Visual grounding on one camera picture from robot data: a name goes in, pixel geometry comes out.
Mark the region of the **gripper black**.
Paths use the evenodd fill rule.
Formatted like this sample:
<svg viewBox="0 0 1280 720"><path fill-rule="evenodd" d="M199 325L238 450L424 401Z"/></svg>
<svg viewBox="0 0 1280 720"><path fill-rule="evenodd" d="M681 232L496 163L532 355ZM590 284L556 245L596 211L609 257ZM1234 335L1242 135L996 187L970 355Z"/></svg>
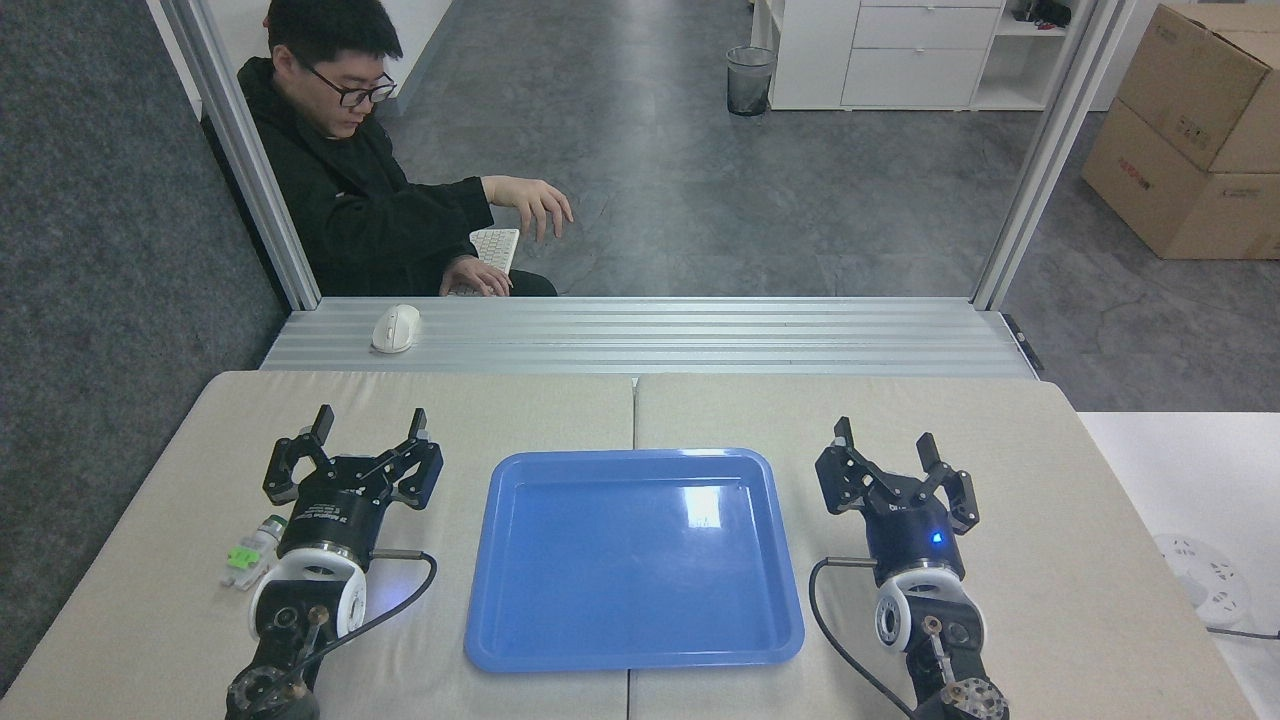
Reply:
<svg viewBox="0 0 1280 720"><path fill-rule="evenodd" d="M387 505L424 510L442 474L443 452L430 439L426 410L416 407L406 441L384 459L384 474L374 457L332 461L324 443L334 420L332 406L324 404L310 427L273 448L262 491L275 506L294 501L276 555L325 544L356 564L370 564ZM314 473L301 482L294 469L302 457L311 460Z"/></svg>
<svg viewBox="0 0 1280 720"><path fill-rule="evenodd" d="M847 416L836 421L832 443L815 461L827 511L858 509L864 516L878 587L918 568L966 575L956 536L980 520L972 475L941 459L929 432L918 438L916 452L925 477L906 492L904 503L887 500L884 471L856 450Z"/></svg>

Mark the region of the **person's left hand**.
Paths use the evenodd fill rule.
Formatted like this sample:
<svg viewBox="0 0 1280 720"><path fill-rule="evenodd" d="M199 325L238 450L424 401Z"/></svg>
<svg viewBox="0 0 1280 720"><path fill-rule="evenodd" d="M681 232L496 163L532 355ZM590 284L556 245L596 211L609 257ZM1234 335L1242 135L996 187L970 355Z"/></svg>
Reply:
<svg viewBox="0 0 1280 720"><path fill-rule="evenodd" d="M522 233L532 233L541 242L548 233L559 238L564 227L573 223L573 209L567 196L544 179L513 176L480 178L488 202L516 210Z"/></svg>

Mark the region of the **person's right hand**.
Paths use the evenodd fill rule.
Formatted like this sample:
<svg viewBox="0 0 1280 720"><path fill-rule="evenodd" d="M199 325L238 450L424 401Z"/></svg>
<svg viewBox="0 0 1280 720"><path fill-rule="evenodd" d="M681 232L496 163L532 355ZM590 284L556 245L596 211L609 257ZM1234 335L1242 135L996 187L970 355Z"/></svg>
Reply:
<svg viewBox="0 0 1280 720"><path fill-rule="evenodd" d="M440 296L448 296L457 288L471 290L484 297L509 297L513 282L507 272L493 266L480 258L460 255L453 258L442 275Z"/></svg>

